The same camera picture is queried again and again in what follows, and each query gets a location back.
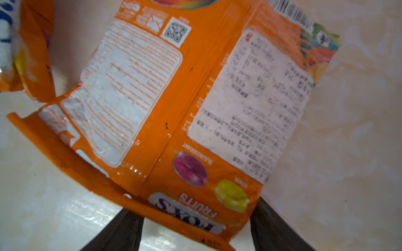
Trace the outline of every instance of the snack packaging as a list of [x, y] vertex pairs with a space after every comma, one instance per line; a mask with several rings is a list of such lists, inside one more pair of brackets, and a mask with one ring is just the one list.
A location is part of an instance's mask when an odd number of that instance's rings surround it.
[[90, 191], [232, 250], [339, 37], [287, 0], [189, 2], [124, 0], [80, 83], [8, 118]]
[[53, 0], [5, 1], [0, 14], [0, 92], [23, 90], [38, 102], [55, 98], [47, 53]]

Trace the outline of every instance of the beige tile surface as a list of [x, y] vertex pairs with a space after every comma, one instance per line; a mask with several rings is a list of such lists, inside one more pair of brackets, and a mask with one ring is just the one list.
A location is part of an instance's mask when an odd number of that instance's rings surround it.
[[[58, 94], [74, 86], [121, 0], [55, 0]], [[341, 35], [263, 197], [317, 250], [402, 250], [402, 2], [297, 0]], [[41, 105], [0, 93], [0, 250], [78, 250], [120, 207], [62, 175], [6, 119]], [[253, 250], [249, 230], [232, 242]], [[141, 250], [204, 250], [146, 221]]]

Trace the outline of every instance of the orange plastic wrapper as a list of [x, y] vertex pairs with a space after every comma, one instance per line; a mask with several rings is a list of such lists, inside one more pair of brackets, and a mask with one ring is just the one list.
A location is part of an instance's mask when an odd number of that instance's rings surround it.
[[23, 90], [35, 101], [50, 101], [55, 98], [47, 53], [53, 0], [13, 0], [0, 11], [10, 29], [10, 38], [1, 40], [2, 46], [9, 45], [9, 65], [1, 68], [0, 92]]
[[284, 0], [125, 0], [80, 83], [8, 118], [90, 191], [233, 250], [338, 39]]

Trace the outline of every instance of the red candy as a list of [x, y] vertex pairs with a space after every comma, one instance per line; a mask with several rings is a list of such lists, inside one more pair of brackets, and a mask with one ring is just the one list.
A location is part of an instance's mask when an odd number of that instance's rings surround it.
[[187, 184], [201, 188], [208, 179], [208, 172], [196, 157], [187, 153], [178, 153], [173, 161], [173, 169]]

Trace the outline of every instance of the barcode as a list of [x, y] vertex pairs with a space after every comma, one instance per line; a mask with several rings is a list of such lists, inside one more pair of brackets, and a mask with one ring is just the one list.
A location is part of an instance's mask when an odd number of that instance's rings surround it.
[[302, 26], [305, 30], [312, 32], [313, 22], [307, 18], [303, 11], [289, 0], [269, 0], [274, 10], [289, 20]]
[[190, 26], [172, 17], [163, 30], [161, 37], [180, 48], [190, 30]]

